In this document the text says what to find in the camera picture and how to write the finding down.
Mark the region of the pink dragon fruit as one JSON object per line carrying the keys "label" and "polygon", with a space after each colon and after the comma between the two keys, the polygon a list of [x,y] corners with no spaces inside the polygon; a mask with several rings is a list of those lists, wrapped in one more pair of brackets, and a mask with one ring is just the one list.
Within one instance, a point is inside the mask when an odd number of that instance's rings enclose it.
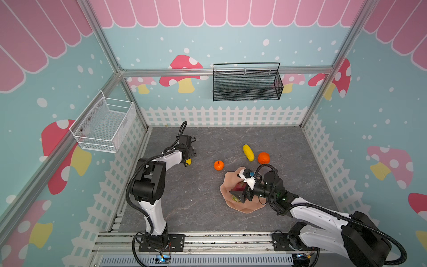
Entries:
{"label": "pink dragon fruit", "polygon": [[243,192],[243,191],[245,191],[246,186],[247,186],[246,182],[240,181],[232,188],[231,191]]}

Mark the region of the pink scalloped fruit bowl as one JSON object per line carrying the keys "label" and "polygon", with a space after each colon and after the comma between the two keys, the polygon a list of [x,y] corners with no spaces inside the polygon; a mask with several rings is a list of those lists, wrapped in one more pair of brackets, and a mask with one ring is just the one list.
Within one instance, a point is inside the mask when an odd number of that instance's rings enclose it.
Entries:
{"label": "pink scalloped fruit bowl", "polygon": [[264,208],[266,199],[259,195],[250,199],[250,187],[239,176],[244,170],[244,167],[240,167],[234,172],[227,172],[224,182],[220,186],[220,191],[230,208],[244,214],[251,214],[254,211]]}

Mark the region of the small orange tangerine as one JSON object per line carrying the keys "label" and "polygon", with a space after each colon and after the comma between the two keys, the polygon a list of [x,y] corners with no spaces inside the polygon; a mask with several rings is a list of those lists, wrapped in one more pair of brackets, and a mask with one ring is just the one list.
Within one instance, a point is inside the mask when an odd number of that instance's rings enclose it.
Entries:
{"label": "small orange tangerine", "polygon": [[214,169],[215,169],[216,171],[221,171],[221,170],[223,170],[223,169],[224,169],[224,167],[225,167],[225,164],[224,164],[224,162],[223,162],[223,161],[218,160],[218,161],[215,161],[215,162],[214,162]]}

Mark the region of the large orange fruit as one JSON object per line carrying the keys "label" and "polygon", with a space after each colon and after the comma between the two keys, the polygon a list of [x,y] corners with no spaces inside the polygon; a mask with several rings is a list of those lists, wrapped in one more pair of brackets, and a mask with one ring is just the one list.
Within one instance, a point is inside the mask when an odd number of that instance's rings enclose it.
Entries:
{"label": "large orange fruit", "polygon": [[270,163],[270,155],[267,152],[259,153],[258,163],[259,164],[269,164]]}

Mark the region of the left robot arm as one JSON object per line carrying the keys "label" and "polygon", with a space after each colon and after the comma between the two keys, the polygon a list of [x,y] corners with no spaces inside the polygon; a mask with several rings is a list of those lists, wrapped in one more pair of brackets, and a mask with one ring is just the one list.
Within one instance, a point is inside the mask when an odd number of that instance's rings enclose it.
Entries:
{"label": "left robot arm", "polygon": [[188,167],[196,156],[192,143],[196,138],[185,135],[187,122],[179,128],[174,143],[159,155],[140,158],[125,190],[127,204],[140,212],[146,223],[145,233],[138,241],[157,251],[170,244],[167,222],[163,217],[161,198],[166,187],[166,172],[176,165]]}

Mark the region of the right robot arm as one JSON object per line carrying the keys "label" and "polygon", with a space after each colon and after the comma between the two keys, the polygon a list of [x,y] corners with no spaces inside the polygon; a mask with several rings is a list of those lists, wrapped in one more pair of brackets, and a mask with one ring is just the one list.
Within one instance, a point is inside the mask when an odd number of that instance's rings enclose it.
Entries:
{"label": "right robot arm", "polygon": [[270,164],[255,171],[239,168],[227,172],[220,191],[230,208],[244,214],[269,206],[278,216],[296,219],[287,233],[279,230],[272,234],[275,249],[295,251],[294,260],[314,257],[311,265],[315,266],[321,250],[339,254],[356,267],[396,266],[408,259],[405,248],[379,230],[366,214],[348,214],[310,203],[286,190]]}

